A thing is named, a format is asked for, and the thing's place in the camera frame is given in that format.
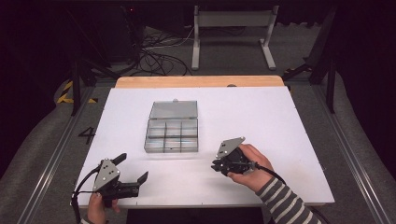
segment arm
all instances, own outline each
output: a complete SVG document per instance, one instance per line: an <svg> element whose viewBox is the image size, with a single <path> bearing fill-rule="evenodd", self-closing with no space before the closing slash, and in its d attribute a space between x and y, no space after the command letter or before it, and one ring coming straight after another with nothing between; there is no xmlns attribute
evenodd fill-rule
<svg viewBox="0 0 396 224"><path fill-rule="evenodd" d="M274 177L256 195L270 210L275 223L320 223L303 200Z"/></svg>
<svg viewBox="0 0 396 224"><path fill-rule="evenodd" d="M111 206L116 213L120 212L117 206L118 200L113 200ZM102 195L100 193L93 193L90 198L90 203L88 205L87 215L81 220L81 224L105 224L106 223L106 213L105 205L102 200Z"/></svg>
<svg viewBox="0 0 396 224"><path fill-rule="evenodd" d="M274 171L271 162L254 146L240 145L239 148L251 161ZM255 169L247 175L230 172L227 176L253 190L268 207L276 223L320 223L305 207L303 200L267 172Z"/></svg>

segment black cable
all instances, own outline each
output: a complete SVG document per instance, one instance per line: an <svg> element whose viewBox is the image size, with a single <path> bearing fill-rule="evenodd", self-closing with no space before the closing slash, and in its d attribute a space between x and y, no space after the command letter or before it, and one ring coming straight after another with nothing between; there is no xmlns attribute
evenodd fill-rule
<svg viewBox="0 0 396 224"><path fill-rule="evenodd" d="M93 175L94 173L97 173L100 171L100 167L101 165L99 165L98 167L96 167L95 169L91 170L89 174L87 174L84 179L81 180L81 182L79 183L78 187L76 188L76 190L73 192L73 196L71 199L71 204L73 207L73 210L75 212L75 216L76 216L76 222L80 223L81 222L81 215L79 213L79 208L78 208L78 195L80 194L80 189L82 187L82 185L85 183L85 181L87 181L88 178L90 178L91 175Z"/></svg>
<svg viewBox="0 0 396 224"><path fill-rule="evenodd" d="M270 174L270 175L273 175L273 176L276 177L278 180L282 181L284 185L287 185L286 182L285 182L285 180L283 180L283 178L280 177L280 175L278 175L278 174L275 173L274 171L272 171L272 170L270 170L270 169L268 169L268 168L266 168L266 167L260 166L257 162L255 163L255 167L256 167L257 169L259 169L259 170L264 170L265 172L267 172L267 173Z"/></svg>
<svg viewBox="0 0 396 224"><path fill-rule="evenodd" d="M314 207L310 207L310 208L311 208L312 213L314 213L314 214L318 215L319 217L321 217L322 221L324 221L325 223L330 224L330 221L325 216L323 216L323 214L321 214L318 211L318 209L316 209Z"/></svg>

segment metal frame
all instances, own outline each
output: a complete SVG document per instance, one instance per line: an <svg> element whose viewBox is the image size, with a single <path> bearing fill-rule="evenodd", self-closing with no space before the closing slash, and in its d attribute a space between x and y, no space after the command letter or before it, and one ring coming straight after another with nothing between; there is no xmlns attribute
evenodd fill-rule
<svg viewBox="0 0 396 224"><path fill-rule="evenodd" d="M268 26L265 38L260 39L262 52L267 61L268 68L276 70L276 65L269 50L271 34L274 30L277 10L279 6L274 6L272 10L264 11L199 11L199 7L194 8L194 44L192 47L191 69L199 69L200 57L200 27L213 26Z"/></svg>

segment gray carpet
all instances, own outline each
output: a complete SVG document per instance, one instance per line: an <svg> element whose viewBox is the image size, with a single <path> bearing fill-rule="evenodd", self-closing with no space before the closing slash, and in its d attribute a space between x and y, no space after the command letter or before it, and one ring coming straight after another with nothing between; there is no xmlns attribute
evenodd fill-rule
<svg viewBox="0 0 396 224"><path fill-rule="evenodd" d="M303 26L278 25L270 42L270 49L276 62L276 71L269 71L258 44L264 28L248 28L239 36L227 35L222 31L210 30L202 34L200 69L193 75L282 75L287 68L301 65L303 57L309 54L318 34L319 27L307 29ZM191 66L192 42L179 47L154 49L178 57ZM184 72L176 66L172 75ZM370 209L341 153L341 148L319 98L306 81L309 74L301 74L288 81L291 96L301 116L318 159L324 167L324 174L332 189L335 203L320 207L318 210L331 223L375 223ZM103 77L99 80L91 98L98 98L97 104L86 104L62 160L57 167L43 201L38 206L33 223L73 223L74 214L70 203L74 182L89 150L85 137L78 134L89 127L96 129L104 108L106 98L114 81ZM356 120L345 95L340 77L337 77L335 111L346 137L355 150L375 185L375 192L388 211L393 222L396 221L396 182L387 173L375 150ZM40 174L45 169L52 152L56 148L72 111L71 104L57 104L26 138L15 159L0 181L0 222L17 223L35 189ZM126 211L113 214L107 211L111 223L125 223Z"/></svg>

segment yellow tape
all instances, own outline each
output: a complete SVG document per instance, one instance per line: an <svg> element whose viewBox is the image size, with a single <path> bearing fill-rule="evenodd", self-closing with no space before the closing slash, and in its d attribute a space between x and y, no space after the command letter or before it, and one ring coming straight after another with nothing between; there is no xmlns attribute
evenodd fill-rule
<svg viewBox="0 0 396 224"><path fill-rule="evenodd" d="M73 99L68 99L67 97L67 93L69 93L69 90L71 89L71 87L73 86L73 81L69 80L69 82L66 83L66 85L64 86L64 90L62 91L61 97L59 97L57 103L67 103L67 104L73 104L74 100ZM88 103L91 104L95 104L98 103L98 99L97 98L91 98Z"/></svg>

